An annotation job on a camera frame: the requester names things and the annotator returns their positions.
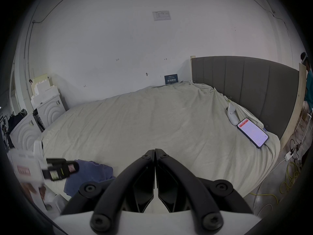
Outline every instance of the blue cloth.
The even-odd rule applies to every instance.
[[[307,92],[304,100],[308,102],[311,111],[311,109],[313,108],[313,73],[311,69],[308,72],[308,76],[306,77],[306,88]]]
[[[73,197],[79,190],[79,187],[87,182],[102,182],[113,176],[113,168],[104,164],[97,164],[94,161],[75,160],[79,165],[79,171],[66,179],[64,192]]]

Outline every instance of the power strip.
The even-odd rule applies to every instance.
[[[289,159],[291,159],[292,157],[292,154],[291,154],[291,151],[288,152],[286,155],[285,155],[285,160],[288,161]]]

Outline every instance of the blue sign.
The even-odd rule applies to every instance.
[[[178,83],[177,74],[167,75],[167,76],[164,76],[164,78],[165,78],[165,84],[174,84],[174,83]]]

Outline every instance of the teal shirt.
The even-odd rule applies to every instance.
[[[308,102],[310,106],[310,111],[313,108],[313,73],[312,70],[308,72],[308,76],[306,77],[306,88],[307,92],[304,97],[304,100]]]

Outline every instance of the black bag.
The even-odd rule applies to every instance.
[[[7,121],[9,128],[7,130],[7,134],[10,135],[11,131],[18,125],[21,120],[27,116],[27,111],[22,109],[17,115],[11,115],[9,120]]]

